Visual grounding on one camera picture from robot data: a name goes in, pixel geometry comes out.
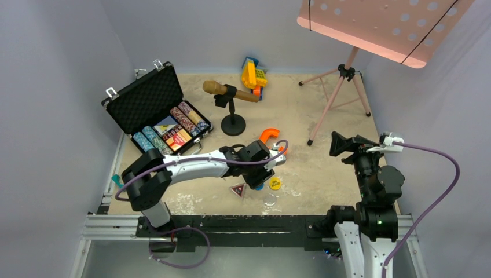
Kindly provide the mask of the black aluminium base frame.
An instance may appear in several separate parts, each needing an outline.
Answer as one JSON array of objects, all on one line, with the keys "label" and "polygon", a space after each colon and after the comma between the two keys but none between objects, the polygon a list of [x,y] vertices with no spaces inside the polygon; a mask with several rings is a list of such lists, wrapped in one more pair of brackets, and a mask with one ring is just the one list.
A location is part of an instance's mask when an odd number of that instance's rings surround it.
[{"label": "black aluminium base frame", "polygon": [[[406,247],[417,277],[428,273],[420,255],[413,219],[398,217],[396,238],[362,232],[362,225],[323,215],[174,215],[159,228],[137,215],[88,215],[70,276],[81,277],[90,246],[95,241],[170,243],[180,252],[196,247],[301,247],[327,250],[346,263],[348,277],[388,277],[394,250]],[[329,243],[339,243],[337,251]]]}]

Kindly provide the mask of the red texas card deck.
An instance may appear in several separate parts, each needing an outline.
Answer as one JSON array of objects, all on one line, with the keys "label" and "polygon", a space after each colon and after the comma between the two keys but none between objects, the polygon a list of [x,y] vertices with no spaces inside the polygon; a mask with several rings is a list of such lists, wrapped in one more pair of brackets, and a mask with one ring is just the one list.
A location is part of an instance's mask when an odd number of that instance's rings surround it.
[{"label": "red texas card deck", "polygon": [[165,143],[173,151],[181,149],[191,139],[191,135],[186,130],[177,127],[164,135]]}]

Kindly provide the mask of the pink music stand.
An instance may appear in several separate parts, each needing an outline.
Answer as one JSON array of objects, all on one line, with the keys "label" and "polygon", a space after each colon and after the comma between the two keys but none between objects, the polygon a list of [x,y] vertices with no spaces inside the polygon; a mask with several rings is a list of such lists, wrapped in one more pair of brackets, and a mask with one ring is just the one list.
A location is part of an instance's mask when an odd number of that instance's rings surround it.
[{"label": "pink music stand", "polygon": [[301,27],[352,46],[347,61],[335,70],[338,82],[326,96],[328,103],[307,144],[312,145],[345,82],[355,84],[366,116],[371,115],[352,67],[359,50],[410,68],[423,68],[472,4],[472,0],[303,1],[297,18]]}]

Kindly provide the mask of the triangular dealer button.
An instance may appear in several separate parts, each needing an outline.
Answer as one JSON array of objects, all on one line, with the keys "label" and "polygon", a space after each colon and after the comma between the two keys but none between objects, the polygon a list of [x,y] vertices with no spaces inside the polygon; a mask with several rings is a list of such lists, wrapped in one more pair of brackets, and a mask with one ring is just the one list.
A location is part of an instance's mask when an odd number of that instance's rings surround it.
[{"label": "triangular dealer button", "polygon": [[231,186],[229,189],[237,195],[239,198],[243,199],[248,185],[246,183],[237,184]]}]

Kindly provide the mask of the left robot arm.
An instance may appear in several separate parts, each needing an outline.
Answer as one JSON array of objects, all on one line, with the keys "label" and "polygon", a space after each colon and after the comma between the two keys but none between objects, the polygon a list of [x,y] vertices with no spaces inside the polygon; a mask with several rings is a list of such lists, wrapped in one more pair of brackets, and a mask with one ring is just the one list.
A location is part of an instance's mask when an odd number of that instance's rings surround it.
[{"label": "left robot arm", "polygon": [[173,228],[170,210],[162,201],[168,187],[199,178],[242,176],[255,189],[274,175],[274,167],[285,162],[286,157],[277,147],[269,149],[260,140],[185,156],[162,155],[157,149],[150,149],[121,174],[124,184],[116,199],[121,200],[121,193],[126,192],[124,200],[133,211],[144,215],[152,232],[165,237]]}]

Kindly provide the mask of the purple yellow chip row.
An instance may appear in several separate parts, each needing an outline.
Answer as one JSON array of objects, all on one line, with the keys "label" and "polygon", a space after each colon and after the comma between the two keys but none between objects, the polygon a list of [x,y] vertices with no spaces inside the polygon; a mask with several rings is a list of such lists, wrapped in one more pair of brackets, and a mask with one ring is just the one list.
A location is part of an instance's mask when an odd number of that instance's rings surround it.
[{"label": "purple yellow chip row", "polygon": [[200,129],[206,130],[210,125],[186,102],[182,101],[178,108]]}]

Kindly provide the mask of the black microphone stand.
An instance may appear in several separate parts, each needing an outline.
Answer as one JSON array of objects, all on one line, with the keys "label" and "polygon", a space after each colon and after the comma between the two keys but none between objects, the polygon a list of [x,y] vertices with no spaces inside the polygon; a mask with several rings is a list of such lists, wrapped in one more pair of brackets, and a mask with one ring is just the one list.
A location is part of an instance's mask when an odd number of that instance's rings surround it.
[{"label": "black microphone stand", "polygon": [[235,114],[234,98],[231,96],[215,95],[215,106],[229,107],[229,115],[225,116],[221,122],[222,131],[228,136],[238,136],[246,129],[245,119]]}]

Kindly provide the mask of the toy brick truck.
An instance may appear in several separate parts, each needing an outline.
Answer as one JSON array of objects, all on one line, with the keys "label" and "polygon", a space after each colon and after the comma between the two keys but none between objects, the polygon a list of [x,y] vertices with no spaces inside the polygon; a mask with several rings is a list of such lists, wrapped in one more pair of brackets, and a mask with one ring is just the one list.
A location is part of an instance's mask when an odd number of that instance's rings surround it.
[{"label": "toy brick truck", "polygon": [[256,58],[246,56],[242,66],[241,81],[251,94],[263,99],[263,90],[268,84],[266,73],[268,69],[260,65]]}]

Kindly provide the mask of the yellow big blind button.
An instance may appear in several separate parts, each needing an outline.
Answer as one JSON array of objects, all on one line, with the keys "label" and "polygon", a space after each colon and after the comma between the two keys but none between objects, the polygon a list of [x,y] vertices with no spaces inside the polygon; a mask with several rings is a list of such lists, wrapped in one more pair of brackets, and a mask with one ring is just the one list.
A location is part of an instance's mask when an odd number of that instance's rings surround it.
[{"label": "yellow big blind button", "polygon": [[273,177],[269,180],[269,188],[274,191],[278,191],[282,187],[281,179]]}]

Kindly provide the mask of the red poker chip row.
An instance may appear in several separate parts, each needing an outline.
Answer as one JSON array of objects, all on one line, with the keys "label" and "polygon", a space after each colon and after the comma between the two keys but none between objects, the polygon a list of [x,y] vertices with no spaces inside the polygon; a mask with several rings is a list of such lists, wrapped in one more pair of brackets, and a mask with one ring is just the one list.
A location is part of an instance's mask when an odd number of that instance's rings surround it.
[{"label": "red poker chip row", "polygon": [[192,136],[198,136],[200,129],[177,107],[170,110],[171,115]]}]

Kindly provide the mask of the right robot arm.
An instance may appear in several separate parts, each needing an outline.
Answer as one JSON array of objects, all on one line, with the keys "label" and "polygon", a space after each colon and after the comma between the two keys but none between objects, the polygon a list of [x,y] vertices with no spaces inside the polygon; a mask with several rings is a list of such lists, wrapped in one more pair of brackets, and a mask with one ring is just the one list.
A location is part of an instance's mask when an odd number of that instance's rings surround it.
[{"label": "right robot arm", "polygon": [[394,203],[402,195],[403,174],[393,166],[380,166],[386,153],[402,152],[404,139],[383,133],[379,142],[362,136],[346,138],[331,134],[330,156],[344,152],[342,163],[352,165],[361,201],[352,206],[331,206],[325,228],[338,238],[347,277],[391,275],[384,260],[398,239],[398,216]]}]

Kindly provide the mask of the clear round button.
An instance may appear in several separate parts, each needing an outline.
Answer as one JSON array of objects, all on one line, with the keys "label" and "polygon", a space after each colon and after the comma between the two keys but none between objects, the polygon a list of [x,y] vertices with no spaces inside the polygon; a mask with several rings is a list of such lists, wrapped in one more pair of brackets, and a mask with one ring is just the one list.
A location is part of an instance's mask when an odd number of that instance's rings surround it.
[{"label": "clear round button", "polygon": [[269,193],[263,198],[263,204],[265,207],[273,207],[277,203],[277,196]]}]

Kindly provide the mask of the orange C-shaped track piece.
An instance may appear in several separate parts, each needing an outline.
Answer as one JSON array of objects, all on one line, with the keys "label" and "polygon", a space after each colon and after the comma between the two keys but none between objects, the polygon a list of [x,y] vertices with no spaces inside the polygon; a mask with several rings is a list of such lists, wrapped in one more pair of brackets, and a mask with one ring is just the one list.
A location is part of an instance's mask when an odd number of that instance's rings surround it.
[{"label": "orange C-shaped track piece", "polygon": [[262,141],[265,145],[270,138],[278,138],[280,135],[280,130],[275,128],[265,129],[262,134],[259,136],[259,140]]}]

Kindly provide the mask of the gold microphone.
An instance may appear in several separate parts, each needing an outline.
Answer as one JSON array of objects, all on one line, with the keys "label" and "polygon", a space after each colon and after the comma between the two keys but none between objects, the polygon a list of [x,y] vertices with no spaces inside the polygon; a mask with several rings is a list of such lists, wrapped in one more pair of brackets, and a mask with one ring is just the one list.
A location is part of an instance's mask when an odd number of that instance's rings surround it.
[{"label": "gold microphone", "polygon": [[222,85],[214,80],[204,81],[202,88],[205,92],[213,95],[231,96],[239,100],[244,100],[254,103],[257,103],[259,101],[258,96],[239,90],[231,85]]}]

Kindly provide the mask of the blue card deck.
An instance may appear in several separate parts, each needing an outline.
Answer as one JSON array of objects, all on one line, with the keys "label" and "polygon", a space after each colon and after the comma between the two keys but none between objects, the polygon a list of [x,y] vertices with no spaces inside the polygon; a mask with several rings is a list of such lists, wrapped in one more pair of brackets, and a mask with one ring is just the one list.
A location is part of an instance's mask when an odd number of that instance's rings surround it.
[{"label": "blue card deck", "polygon": [[178,122],[171,115],[169,115],[155,124],[153,129],[159,136],[163,137],[168,131],[176,127],[176,125],[178,125]]}]

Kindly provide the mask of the teal plastic clip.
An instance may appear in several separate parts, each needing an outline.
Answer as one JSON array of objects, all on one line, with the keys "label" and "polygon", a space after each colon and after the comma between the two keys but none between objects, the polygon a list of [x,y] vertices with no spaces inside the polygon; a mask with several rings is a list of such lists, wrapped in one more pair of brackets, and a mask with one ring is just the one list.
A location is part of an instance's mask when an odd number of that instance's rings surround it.
[{"label": "teal plastic clip", "polygon": [[124,183],[121,182],[121,177],[118,174],[115,174],[111,177],[111,180],[116,184],[118,188],[124,186]]}]

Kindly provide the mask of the black poker chip case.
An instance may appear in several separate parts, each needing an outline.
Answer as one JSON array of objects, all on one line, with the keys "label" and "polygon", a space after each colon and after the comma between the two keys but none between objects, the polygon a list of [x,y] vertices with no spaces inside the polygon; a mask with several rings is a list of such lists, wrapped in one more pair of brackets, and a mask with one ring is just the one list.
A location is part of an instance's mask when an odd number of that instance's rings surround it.
[{"label": "black poker chip case", "polygon": [[118,91],[112,87],[107,89],[108,97],[102,100],[101,105],[123,133],[129,137],[133,145],[144,153],[132,139],[133,135],[138,132],[143,133],[145,126],[153,128],[155,124],[171,115],[170,110],[173,107],[178,108],[182,101],[188,103],[210,127],[201,130],[198,136],[191,136],[192,139],[181,149],[173,151],[172,155],[182,154],[200,144],[214,127],[195,106],[185,99],[174,65],[169,61],[162,63],[160,60],[155,60],[153,64],[153,70],[138,75],[135,81],[124,88]]}]

